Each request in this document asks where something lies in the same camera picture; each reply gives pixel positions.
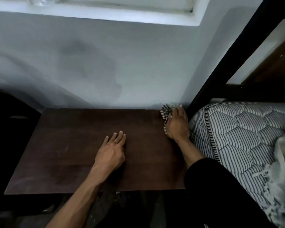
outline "quilted mattress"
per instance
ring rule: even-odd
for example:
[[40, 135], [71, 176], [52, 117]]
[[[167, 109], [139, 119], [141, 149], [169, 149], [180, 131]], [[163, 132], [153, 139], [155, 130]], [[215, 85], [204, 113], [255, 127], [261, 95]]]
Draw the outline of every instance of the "quilted mattress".
[[274, 162], [274, 144], [285, 133], [285, 104], [222, 102], [190, 120], [190, 139], [227, 168], [262, 209], [266, 179], [258, 174]]

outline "hand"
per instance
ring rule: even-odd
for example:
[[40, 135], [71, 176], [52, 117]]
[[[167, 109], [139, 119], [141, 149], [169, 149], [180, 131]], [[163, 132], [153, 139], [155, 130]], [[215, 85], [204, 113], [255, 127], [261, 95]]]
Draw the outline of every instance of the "hand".
[[122, 131], [119, 132], [118, 136], [117, 133], [114, 133], [110, 140], [107, 136], [95, 157], [95, 163], [90, 174], [101, 172], [104, 181], [111, 172], [118, 169], [125, 161], [123, 152], [125, 141], [126, 136]]
[[166, 129], [168, 137], [174, 139], [177, 143], [189, 138], [188, 118], [182, 107], [173, 109], [172, 117], [169, 116]]

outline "wooden table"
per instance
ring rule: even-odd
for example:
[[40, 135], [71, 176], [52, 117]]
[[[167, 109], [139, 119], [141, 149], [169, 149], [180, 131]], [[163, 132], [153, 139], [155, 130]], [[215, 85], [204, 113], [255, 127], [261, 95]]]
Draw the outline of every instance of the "wooden table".
[[126, 161], [108, 179], [117, 191], [184, 188], [184, 161], [158, 110], [48, 109], [5, 194], [75, 192], [104, 138], [120, 130], [127, 135]]

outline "dark wooden bed post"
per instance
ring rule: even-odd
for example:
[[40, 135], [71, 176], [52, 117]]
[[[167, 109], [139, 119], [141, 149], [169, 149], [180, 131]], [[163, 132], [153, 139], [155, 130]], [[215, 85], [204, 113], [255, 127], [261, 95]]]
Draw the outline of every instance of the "dark wooden bed post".
[[229, 48], [186, 109], [189, 120], [224, 85], [285, 18], [285, 0], [263, 0], [242, 33]]

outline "window sill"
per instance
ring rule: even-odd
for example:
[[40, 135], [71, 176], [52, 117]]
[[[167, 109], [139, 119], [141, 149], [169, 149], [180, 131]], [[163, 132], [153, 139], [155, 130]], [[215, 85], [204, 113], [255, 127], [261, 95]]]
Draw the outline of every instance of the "window sill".
[[53, 4], [47, 7], [38, 7], [29, 5], [21, 0], [0, 0], [0, 11], [122, 22], [199, 26], [209, 1], [196, 0], [192, 13], [165, 13], [70, 4]]

